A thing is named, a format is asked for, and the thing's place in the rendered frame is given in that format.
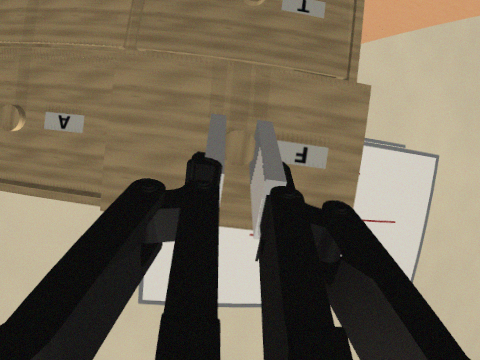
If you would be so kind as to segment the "light wooden chest of drawers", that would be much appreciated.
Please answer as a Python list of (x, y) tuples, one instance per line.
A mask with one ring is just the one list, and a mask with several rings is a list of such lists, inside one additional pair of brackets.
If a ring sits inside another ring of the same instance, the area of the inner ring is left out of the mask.
[[(137, 41), (140, 30), (141, 18), (145, 0), (134, 0), (133, 9), (128, 30), (126, 48), (138, 50)], [(357, 82), (363, 15), (365, 0), (354, 0), (352, 32), (350, 52), (348, 61), (347, 78)], [(47, 47), (7, 47), (0, 46), (0, 54), (9, 55), (40, 55), (40, 56), (61, 56), (117, 60), (117, 51), (70, 49), (70, 48), (47, 48)], [(25, 183), (0, 178), (0, 191), (41, 197), (59, 201), (99, 206), (101, 193), (47, 186), (34, 183)]]

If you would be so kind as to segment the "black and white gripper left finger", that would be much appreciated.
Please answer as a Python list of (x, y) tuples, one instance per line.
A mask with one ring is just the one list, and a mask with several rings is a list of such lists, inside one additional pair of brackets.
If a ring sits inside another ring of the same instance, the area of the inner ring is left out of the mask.
[(225, 142), (226, 115), (211, 114), (206, 152), (188, 160), (184, 186), (131, 183), (0, 325), (0, 360), (93, 360), (163, 242), (173, 241), (155, 360), (220, 360)]

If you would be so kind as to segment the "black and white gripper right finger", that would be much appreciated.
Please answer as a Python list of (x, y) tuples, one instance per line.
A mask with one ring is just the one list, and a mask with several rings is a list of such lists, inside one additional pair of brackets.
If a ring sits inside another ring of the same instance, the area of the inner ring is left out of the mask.
[(352, 207), (305, 203), (273, 122), (254, 139), (264, 360), (353, 360), (349, 341), (360, 360), (471, 360)]

